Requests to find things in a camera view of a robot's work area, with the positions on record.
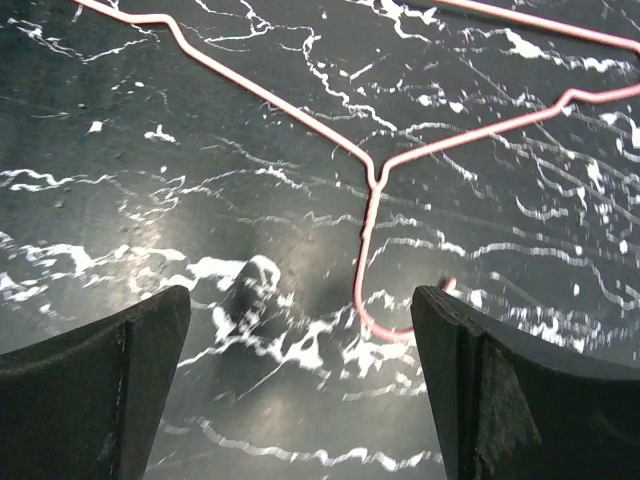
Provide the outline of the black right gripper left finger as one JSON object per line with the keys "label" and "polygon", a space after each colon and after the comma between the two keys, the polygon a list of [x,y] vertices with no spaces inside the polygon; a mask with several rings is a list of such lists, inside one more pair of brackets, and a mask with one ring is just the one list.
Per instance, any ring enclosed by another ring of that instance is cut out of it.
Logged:
{"label": "black right gripper left finger", "polygon": [[2,354],[2,478],[142,478],[190,318],[172,286]]}

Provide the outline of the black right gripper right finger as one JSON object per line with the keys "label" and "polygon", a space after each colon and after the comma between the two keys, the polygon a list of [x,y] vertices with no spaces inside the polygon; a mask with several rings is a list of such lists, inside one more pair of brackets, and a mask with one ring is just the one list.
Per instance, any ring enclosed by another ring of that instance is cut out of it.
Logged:
{"label": "black right gripper right finger", "polygon": [[411,317],[450,479],[635,479],[639,371],[500,322],[434,286]]}

